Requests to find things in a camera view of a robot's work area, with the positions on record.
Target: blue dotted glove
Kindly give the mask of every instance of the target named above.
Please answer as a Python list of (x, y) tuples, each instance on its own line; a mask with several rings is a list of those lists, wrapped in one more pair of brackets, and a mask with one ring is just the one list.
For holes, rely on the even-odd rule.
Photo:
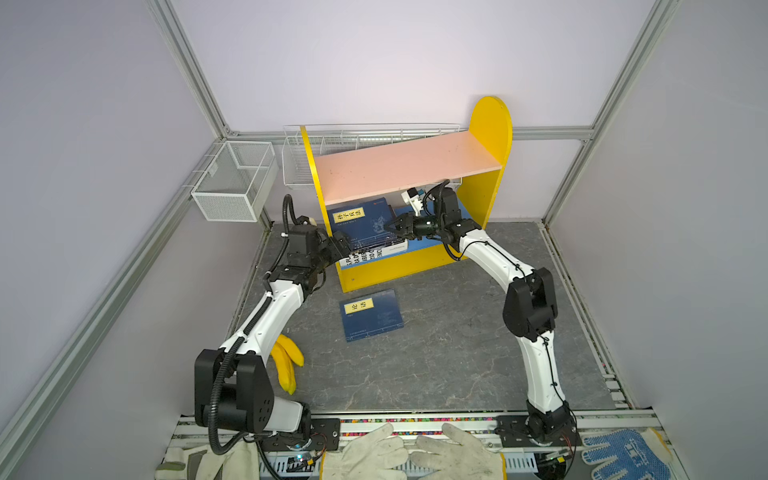
[(584, 463), (602, 463), (592, 471), (594, 480), (670, 480), (672, 477), (667, 466), (671, 454), (653, 429), (643, 434), (619, 430), (584, 437), (582, 441), (587, 447), (596, 447), (581, 453)]

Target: pink shelf board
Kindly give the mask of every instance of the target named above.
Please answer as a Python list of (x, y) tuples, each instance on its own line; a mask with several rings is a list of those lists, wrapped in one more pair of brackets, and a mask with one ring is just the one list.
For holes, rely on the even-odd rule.
[(326, 205), (502, 168), (468, 131), (315, 157)]

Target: banana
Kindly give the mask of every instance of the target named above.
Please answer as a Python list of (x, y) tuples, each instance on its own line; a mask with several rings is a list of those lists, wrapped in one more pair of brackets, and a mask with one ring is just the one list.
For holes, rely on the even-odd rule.
[(288, 368), (290, 369), (290, 386), (288, 388), (288, 395), (293, 395), (296, 391), (296, 372), (293, 371), (293, 362), (288, 360)]
[(299, 347), (282, 333), (277, 337), (277, 343), (279, 343), (288, 352), (288, 356), (298, 366), (304, 366), (304, 355), (299, 350)]
[(275, 346), (272, 347), (272, 358), (275, 359), (277, 379), (280, 381), (280, 386), (283, 387), (283, 390), (292, 395), (291, 388), (293, 387), (293, 390), (296, 390), (296, 378), (293, 376), (293, 363), (290, 361), (290, 357), (288, 357), (286, 350), (279, 343), (275, 343)]

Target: book cover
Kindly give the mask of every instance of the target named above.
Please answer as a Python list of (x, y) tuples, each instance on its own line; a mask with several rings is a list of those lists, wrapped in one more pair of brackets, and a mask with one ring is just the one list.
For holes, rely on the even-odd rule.
[(398, 240), (394, 233), (384, 230), (384, 223), (395, 217), (384, 197), (328, 210), (328, 217), (333, 232), (349, 235), (353, 252), (374, 250)]
[(378, 335), (405, 326), (395, 290), (339, 302), (347, 342)]

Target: white robotic arm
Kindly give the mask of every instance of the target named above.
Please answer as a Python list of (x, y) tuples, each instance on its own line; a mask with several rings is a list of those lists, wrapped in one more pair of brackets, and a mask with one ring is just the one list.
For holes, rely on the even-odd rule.
[[(450, 245), (462, 257), (474, 260), (506, 292), (502, 317), (517, 337), (528, 377), (525, 434), (536, 442), (548, 442), (571, 423), (552, 348), (557, 305), (551, 274), (520, 262), (472, 219), (462, 219), (455, 193), (445, 184), (447, 180), (434, 196), (434, 214), (403, 214), (385, 228), (409, 239), (426, 236), (441, 240), (448, 255), (460, 259)], [(208, 427), (211, 448), (217, 454), (226, 452), (246, 432), (285, 432), (282, 435), (298, 444), (311, 434), (309, 409), (276, 397), (265, 365), (288, 319), (315, 289), (319, 273), (347, 257), (350, 248), (343, 234), (328, 237), (322, 229), (302, 221), (305, 217), (295, 219), (290, 196), (286, 195), (286, 225), (288, 210), (293, 226), (283, 233), (283, 248), (264, 280), (266, 292), (261, 301), (219, 349), (203, 350), (195, 362), (195, 422)], [(278, 268), (284, 253), (285, 261)], [(235, 383), (225, 382), (233, 375)], [(220, 445), (219, 428), (241, 434)]]
[(548, 270), (534, 269), (506, 252), (473, 219), (462, 218), (456, 193), (446, 187), (448, 182), (444, 180), (423, 197), (424, 205), (432, 198), (431, 213), (402, 214), (385, 229), (409, 240), (441, 240), (453, 260), (474, 260), (506, 292), (502, 317), (518, 339), (528, 377), (525, 433), (536, 442), (549, 442), (573, 426), (552, 346), (558, 315), (554, 280)]
[[(533, 267), (502, 249), (485, 230), (467, 232), (461, 237), (459, 246), (464, 257), (474, 260), (498, 282), (505, 293), (515, 279), (524, 279), (534, 272)], [(563, 405), (565, 395), (560, 389), (558, 367), (554, 360), (554, 349), (551, 348), (554, 331), (542, 332), (536, 340), (525, 336), (518, 336), (517, 339), (528, 377), (528, 402), (539, 412), (558, 410)]]

